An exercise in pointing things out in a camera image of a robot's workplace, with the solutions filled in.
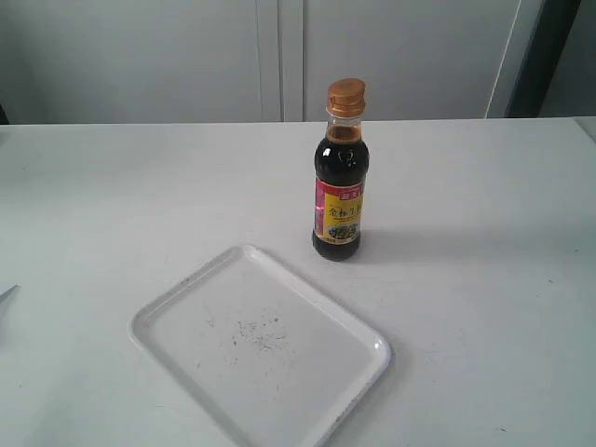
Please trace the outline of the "white cabinet doors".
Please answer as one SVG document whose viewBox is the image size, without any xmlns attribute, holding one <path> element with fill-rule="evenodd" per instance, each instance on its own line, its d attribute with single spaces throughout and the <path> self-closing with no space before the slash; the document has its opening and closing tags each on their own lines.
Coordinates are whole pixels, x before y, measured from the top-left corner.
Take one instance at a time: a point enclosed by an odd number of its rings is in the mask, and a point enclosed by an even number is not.
<svg viewBox="0 0 596 447">
<path fill-rule="evenodd" d="M 371 120 L 505 115 L 539 1 L 5 1 L 16 124 L 325 118 L 357 77 Z"/>
</svg>

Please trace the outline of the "white rectangular plastic tray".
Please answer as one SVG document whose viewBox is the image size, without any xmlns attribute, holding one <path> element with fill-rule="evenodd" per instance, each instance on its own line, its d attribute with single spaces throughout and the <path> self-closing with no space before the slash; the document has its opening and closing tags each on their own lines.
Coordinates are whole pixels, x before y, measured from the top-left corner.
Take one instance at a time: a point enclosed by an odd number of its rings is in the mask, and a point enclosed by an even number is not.
<svg viewBox="0 0 596 447">
<path fill-rule="evenodd" d="M 232 247 L 130 323 L 236 446 L 320 446 L 388 366 L 384 337 L 252 245 Z"/>
</svg>

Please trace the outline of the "dark vertical post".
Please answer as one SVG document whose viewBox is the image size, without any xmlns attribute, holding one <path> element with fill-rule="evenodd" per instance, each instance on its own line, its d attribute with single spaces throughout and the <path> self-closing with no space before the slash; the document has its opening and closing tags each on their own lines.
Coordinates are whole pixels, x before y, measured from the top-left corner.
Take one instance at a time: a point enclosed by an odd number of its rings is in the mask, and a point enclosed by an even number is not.
<svg viewBox="0 0 596 447">
<path fill-rule="evenodd" d="M 542 2 L 508 103 L 507 118 L 538 117 L 581 3 Z"/>
</svg>

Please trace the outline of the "soy sauce bottle gold cap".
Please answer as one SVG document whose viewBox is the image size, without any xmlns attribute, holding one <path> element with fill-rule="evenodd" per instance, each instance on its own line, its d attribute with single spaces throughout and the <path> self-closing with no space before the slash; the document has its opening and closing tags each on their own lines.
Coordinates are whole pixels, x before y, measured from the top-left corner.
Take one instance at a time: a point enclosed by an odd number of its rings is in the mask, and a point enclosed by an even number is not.
<svg viewBox="0 0 596 447">
<path fill-rule="evenodd" d="M 345 78 L 330 85 L 328 121 L 314 154 L 316 173 L 313 247 L 331 261 L 343 261 L 359 248 L 364 187 L 370 153 L 362 139 L 365 83 Z"/>
</svg>

